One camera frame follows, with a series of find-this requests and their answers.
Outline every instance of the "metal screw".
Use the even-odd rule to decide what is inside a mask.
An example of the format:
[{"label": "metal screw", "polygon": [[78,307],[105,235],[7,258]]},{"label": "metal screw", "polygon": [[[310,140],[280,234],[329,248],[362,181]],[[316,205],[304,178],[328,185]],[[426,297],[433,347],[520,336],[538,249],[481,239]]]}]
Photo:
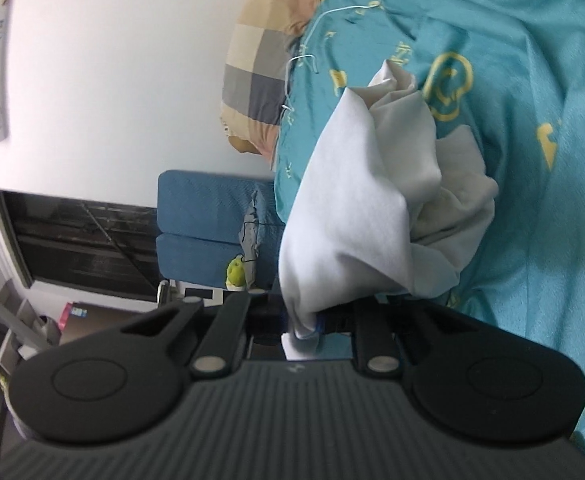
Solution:
[{"label": "metal screw", "polygon": [[204,374],[211,374],[222,370],[226,361],[216,355],[205,355],[194,362],[194,369]]},{"label": "metal screw", "polygon": [[368,368],[380,374],[387,374],[399,368],[399,360],[390,355],[377,355],[368,361]]}]

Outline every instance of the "ribbed surface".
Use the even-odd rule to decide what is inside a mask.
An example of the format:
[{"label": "ribbed surface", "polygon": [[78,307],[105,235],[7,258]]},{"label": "ribbed surface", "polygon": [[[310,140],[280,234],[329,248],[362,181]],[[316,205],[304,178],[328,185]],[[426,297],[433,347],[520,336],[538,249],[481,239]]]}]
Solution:
[{"label": "ribbed surface", "polygon": [[585,457],[556,442],[493,450],[421,420],[400,386],[349,362],[246,362],[195,385],[170,420],[100,449],[29,442],[0,464],[6,480],[585,479]]}]

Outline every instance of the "bed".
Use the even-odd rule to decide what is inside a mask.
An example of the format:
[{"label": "bed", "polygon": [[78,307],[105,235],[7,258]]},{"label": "bed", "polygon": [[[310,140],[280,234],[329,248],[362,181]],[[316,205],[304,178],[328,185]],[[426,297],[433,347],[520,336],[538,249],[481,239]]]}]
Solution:
[{"label": "bed", "polygon": [[[444,137],[473,130],[495,219],[450,307],[558,349],[585,372],[585,0],[322,0],[292,64],[274,154],[283,221],[346,86],[385,59],[416,75]],[[323,15],[352,5],[374,6]],[[576,435],[585,440],[585,411]]]}]

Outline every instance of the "pillow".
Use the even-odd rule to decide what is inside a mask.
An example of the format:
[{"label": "pillow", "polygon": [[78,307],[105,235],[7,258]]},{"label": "pillow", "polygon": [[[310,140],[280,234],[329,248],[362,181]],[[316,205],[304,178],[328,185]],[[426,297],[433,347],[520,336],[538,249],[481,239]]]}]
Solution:
[{"label": "pillow", "polygon": [[272,163],[285,100],[286,63],[320,0],[247,0],[224,71],[221,121],[239,152]]}]

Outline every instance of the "white towel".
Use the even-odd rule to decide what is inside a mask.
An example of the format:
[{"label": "white towel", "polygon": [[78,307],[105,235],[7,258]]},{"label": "white towel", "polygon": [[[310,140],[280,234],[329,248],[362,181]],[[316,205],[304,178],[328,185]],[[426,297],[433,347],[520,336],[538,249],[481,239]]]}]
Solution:
[{"label": "white towel", "polygon": [[459,283],[497,184],[467,126],[435,139],[415,78],[384,62],[347,88],[317,141],[284,230],[279,280],[297,335],[378,292],[435,298]]}]

